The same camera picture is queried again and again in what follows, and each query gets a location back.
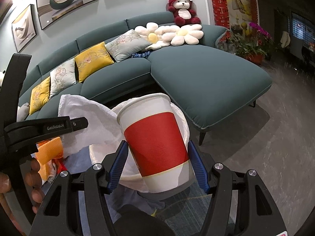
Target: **green sofa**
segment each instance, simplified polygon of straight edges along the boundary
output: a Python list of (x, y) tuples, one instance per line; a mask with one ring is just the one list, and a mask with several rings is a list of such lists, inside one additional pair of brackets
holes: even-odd
[[(123, 20), (87, 33), (55, 51), (28, 72), (19, 106), (29, 102), (32, 89), (46, 79), (51, 70), (87, 48), (112, 41), (136, 26), (148, 22), (174, 24), (171, 12), (158, 12)], [(238, 109), (254, 102), (272, 84), (270, 76), (251, 62), (216, 49), (226, 28), (203, 25), (199, 45), (165, 47), (148, 57), (128, 58), (98, 70), (83, 83), (63, 90), (27, 120), (58, 116), (61, 95), (81, 95), (106, 104), (155, 82), (181, 108), (200, 131), (199, 144), (211, 126)]]

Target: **metal screw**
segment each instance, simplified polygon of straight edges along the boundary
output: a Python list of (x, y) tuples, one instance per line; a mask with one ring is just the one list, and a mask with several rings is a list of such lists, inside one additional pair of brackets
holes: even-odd
[(257, 172), (255, 170), (249, 170), (248, 174), (250, 174), (251, 176), (256, 176)]
[(215, 168), (216, 168), (217, 170), (221, 170), (221, 169), (223, 169), (223, 164), (221, 164), (221, 163), (216, 163), (216, 164), (215, 164)]
[(68, 175), (68, 172), (67, 171), (62, 171), (60, 172), (60, 176), (61, 177), (66, 177)]
[(94, 166), (93, 166), (93, 169), (94, 170), (100, 170), (102, 168), (102, 165), (101, 164), (95, 164)]

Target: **red plush toy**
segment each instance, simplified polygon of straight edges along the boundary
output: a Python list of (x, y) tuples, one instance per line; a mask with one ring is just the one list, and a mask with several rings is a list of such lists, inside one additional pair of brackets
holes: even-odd
[(168, 10), (174, 13), (175, 24), (184, 26), (189, 24), (200, 24), (196, 12), (192, 9), (193, 0), (169, 0)]

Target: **red and white cup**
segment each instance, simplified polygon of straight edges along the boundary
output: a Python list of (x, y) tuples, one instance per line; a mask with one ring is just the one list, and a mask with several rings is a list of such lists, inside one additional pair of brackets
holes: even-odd
[(194, 177), (170, 103), (165, 94), (150, 94), (127, 104), (117, 115), (151, 193), (174, 189)]

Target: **black metal leg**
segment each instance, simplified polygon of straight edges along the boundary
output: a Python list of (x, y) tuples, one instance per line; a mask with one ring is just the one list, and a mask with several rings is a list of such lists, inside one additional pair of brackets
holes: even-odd
[(249, 105), (249, 106), (255, 108), (256, 107), (256, 100), (254, 101), (253, 105)]
[(202, 142), (204, 141), (204, 137), (206, 136), (206, 132), (200, 132), (199, 135), (199, 146), (202, 145)]

